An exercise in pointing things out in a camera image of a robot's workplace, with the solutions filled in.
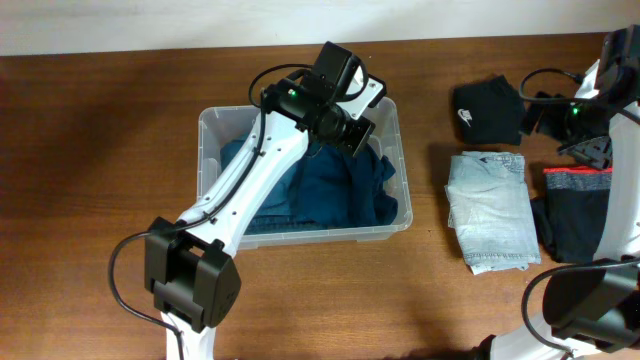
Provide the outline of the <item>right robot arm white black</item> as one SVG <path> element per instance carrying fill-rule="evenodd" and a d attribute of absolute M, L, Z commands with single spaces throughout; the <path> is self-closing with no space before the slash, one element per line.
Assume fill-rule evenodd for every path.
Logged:
<path fill-rule="evenodd" d="M 639 347 L 638 26 L 609 33 L 579 81 L 572 118 L 612 145 L 602 239 L 592 262 L 536 276 L 522 296 L 522 326 L 487 337 L 473 359 L 579 359 Z"/>

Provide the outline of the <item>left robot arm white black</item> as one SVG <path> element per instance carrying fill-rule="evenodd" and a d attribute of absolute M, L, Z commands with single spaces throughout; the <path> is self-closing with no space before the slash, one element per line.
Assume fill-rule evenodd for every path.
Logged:
<path fill-rule="evenodd" d="M 168 358 L 212 358 L 216 328 L 241 289 L 234 257 L 250 220 L 310 144 L 361 151 L 375 127 L 363 114 L 385 94 L 373 76 L 354 85 L 308 71 L 268 86 L 248 138 L 212 187 L 177 222 L 153 221 L 144 237 L 145 288 L 166 329 Z"/>

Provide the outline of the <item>clear plastic storage container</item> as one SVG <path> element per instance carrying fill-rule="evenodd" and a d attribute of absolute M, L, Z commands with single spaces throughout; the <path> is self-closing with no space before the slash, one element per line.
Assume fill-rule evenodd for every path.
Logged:
<path fill-rule="evenodd" d="M 197 199 L 204 197 L 222 173 L 221 148 L 251 130 L 257 115 L 258 109 L 251 105 L 210 107 L 202 111 L 198 129 Z M 378 156 L 387 157 L 395 168 L 395 174 L 384 184 L 387 195 L 398 202 L 394 221 L 376 227 L 245 235 L 238 246 L 240 250 L 308 243 L 387 240 L 410 227 L 413 211 L 396 105 L 385 97 L 376 107 L 367 109 L 364 116 L 376 125 L 369 145 Z"/>

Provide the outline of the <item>dark blue jeans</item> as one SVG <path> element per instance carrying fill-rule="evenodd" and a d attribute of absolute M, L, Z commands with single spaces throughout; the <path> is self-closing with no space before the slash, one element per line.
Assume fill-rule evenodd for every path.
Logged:
<path fill-rule="evenodd" d="M 303 170 L 336 153 L 329 146 L 312 145 L 311 152 L 294 163 L 276 182 L 245 231 L 245 235 L 326 230 L 330 226 L 313 220 L 297 207 L 298 190 Z"/>

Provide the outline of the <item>light blue folded jeans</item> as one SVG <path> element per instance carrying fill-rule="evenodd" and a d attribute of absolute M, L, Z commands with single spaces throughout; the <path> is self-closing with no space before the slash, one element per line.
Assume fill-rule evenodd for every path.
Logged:
<path fill-rule="evenodd" d="M 541 262 L 522 155 L 454 155 L 445 193 L 448 226 L 473 274 L 524 271 Z"/>

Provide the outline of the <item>black shorts red waistband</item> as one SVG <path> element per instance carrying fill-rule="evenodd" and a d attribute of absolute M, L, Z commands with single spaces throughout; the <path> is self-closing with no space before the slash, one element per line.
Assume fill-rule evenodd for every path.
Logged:
<path fill-rule="evenodd" d="M 590 262 L 604 230 L 612 171 L 554 167 L 543 176 L 544 195 L 531 201 L 538 242 L 558 263 Z"/>

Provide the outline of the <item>black folded shirt white logo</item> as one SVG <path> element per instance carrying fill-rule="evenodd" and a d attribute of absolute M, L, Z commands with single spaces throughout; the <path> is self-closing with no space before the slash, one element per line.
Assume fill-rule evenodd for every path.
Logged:
<path fill-rule="evenodd" d="M 504 75 L 456 87 L 452 102 L 465 144 L 521 144 L 524 102 Z"/>

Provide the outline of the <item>teal blue shirt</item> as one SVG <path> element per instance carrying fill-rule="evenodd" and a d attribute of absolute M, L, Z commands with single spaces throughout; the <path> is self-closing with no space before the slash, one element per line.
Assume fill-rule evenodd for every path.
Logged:
<path fill-rule="evenodd" d="M 384 189 L 396 174 L 371 146 L 352 157 L 326 146 L 299 162 L 290 193 L 294 214 L 324 227 L 390 225 L 398 200 Z"/>

